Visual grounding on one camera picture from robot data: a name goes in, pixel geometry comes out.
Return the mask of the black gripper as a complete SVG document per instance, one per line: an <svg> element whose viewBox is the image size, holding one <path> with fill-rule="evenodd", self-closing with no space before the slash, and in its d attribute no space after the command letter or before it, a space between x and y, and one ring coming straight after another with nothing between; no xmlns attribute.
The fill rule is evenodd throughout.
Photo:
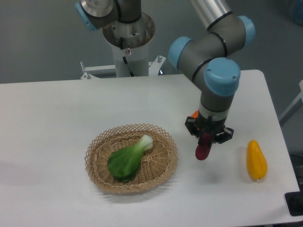
<svg viewBox="0 0 303 227"><path fill-rule="evenodd" d="M188 116L185 126L192 136L198 138L198 145L204 144L204 134L206 133L207 153L210 153L214 143L222 144L231 140L234 129L224 127L226 118L215 121L213 118L205 118L198 112L197 118Z"/></svg>

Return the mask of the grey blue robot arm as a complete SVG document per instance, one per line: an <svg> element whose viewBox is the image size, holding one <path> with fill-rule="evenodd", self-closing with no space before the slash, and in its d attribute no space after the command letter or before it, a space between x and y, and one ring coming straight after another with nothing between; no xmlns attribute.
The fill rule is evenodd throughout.
<svg viewBox="0 0 303 227"><path fill-rule="evenodd" d="M188 117L185 125L198 138L196 158L204 160L214 143L233 136L225 121L241 71L228 56L254 40L255 27L249 18L235 16L224 0L193 0L191 4L208 34L199 41L186 36L176 39L168 60L201 90L197 115ZM88 30L102 29L113 48L118 77L148 74L147 45L155 25L142 12L139 0L79 0L75 8Z"/></svg>

